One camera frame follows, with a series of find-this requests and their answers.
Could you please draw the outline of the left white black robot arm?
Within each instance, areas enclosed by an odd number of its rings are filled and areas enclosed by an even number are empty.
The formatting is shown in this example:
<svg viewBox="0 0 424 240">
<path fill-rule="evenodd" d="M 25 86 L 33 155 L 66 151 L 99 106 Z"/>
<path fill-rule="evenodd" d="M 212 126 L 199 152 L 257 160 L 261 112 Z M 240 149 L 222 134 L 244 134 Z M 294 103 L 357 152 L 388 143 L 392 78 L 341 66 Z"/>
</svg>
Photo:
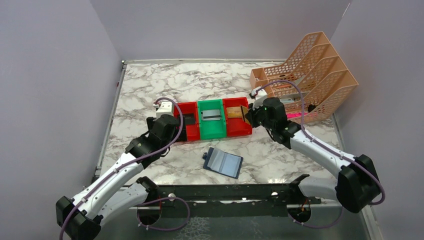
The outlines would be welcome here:
<svg viewBox="0 0 424 240">
<path fill-rule="evenodd" d="M 152 205 L 157 200 L 155 183 L 132 183 L 121 188 L 151 163 L 163 157 L 177 141 L 184 118 L 163 114 L 149 131 L 130 141 L 124 153 L 91 185 L 73 197 L 61 197 L 55 204 L 59 239 L 93 240 L 111 219 L 137 203 Z"/>
</svg>

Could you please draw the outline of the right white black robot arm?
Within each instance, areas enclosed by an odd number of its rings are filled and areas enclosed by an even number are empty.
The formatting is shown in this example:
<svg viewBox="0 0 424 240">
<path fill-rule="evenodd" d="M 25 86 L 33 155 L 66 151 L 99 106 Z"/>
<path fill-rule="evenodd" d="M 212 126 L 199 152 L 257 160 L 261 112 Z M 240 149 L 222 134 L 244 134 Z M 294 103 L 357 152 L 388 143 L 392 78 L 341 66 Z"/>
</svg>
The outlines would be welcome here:
<svg viewBox="0 0 424 240">
<path fill-rule="evenodd" d="M 271 139 L 286 148 L 312 159 L 328 170 L 334 180 L 304 176 L 288 190 L 289 199 L 300 204 L 308 197 L 338 201 L 351 213 L 367 205 L 379 205 L 386 197 L 370 157 L 343 152 L 312 135 L 301 124 L 288 119 L 285 107 L 276 97 L 261 105 L 242 108 L 245 120 L 253 127 L 263 127 Z"/>
</svg>

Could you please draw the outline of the navy blue card holder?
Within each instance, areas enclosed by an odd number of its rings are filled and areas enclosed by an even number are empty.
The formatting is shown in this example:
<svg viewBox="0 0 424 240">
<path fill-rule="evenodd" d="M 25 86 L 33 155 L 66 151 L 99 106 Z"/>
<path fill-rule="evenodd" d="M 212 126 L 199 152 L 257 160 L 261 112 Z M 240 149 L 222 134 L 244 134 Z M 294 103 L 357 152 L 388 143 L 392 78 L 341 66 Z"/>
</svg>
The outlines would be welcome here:
<svg viewBox="0 0 424 240">
<path fill-rule="evenodd" d="M 218 148 L 210 147 L 202 155 L 203 168 L 220 175 L 238 179 L 244 158 L 234 155 Z"/>
</svg>

